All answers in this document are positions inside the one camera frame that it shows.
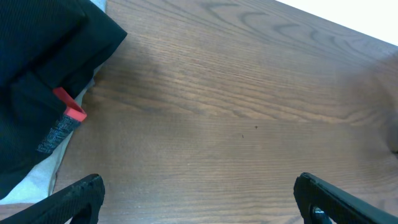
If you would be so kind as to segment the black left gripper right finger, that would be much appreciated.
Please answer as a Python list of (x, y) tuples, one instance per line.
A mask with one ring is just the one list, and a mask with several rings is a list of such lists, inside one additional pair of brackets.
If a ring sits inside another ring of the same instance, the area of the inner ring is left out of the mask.
[(397, 217), (303, 172), (296, 178), (294, 197), (305, 224), (394, 224)]

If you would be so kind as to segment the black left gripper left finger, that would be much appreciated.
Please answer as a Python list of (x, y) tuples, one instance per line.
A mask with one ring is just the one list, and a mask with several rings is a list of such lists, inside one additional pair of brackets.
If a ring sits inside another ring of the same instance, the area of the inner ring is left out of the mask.
[(98, 174), (90, 174), (55, 194), (33, 204), (1, 224), (97, 224), (105, 187)]

